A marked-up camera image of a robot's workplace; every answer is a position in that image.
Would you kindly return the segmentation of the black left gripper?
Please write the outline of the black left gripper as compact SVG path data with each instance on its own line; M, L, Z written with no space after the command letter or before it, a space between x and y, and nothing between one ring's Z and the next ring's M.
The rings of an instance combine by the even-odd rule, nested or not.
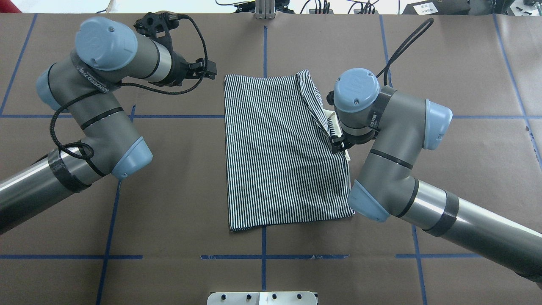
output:
M145 78L156 86L181 86L187 80L215 80L217 65L214 61L187 62L173 49L170 31L179 26L180 20L189 19L188 15L171 12L148 12L134 23L137 33L148 37L155 44L158 59L153 72Z

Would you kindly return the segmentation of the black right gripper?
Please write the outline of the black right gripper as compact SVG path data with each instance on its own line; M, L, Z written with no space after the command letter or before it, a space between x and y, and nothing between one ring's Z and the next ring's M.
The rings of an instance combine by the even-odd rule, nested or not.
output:
M347 149L353 147L354 145L366 144L371 140L377 138L378 131L372 130L368 127L363 127L361 129L351 129L337 120L340 127L341 136L338 133L329 138L330 145L332 147L333 154L343 154L347 153Z

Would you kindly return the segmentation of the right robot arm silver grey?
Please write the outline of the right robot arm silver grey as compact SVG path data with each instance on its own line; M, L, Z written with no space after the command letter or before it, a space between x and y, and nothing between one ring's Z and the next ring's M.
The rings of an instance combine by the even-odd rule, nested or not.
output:
M376 222L404 220L541 286L540 232L415 176L422 151L445 137L451 109L382 86L365 68L341 73L327 100L343 133L335 151L372 142L347 197L352 210Z

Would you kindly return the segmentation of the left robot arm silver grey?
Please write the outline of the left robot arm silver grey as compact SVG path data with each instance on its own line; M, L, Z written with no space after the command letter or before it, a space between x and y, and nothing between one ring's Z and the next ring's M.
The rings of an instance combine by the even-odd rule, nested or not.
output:
M1 182L1 233L19 226L102 177L123 180L153 159L114 91L132 86L166 95L163 87L215 79L203 35L189 15L149 12L133 28L103 16L85 20L74 49L39 76L36 92L54 114L55 145Z

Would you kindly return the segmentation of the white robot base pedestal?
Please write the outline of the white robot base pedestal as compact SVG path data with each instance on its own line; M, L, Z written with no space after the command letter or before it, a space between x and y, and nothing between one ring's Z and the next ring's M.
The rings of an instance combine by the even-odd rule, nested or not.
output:
M318 293L311 291L215 292L207 305L318 305Z

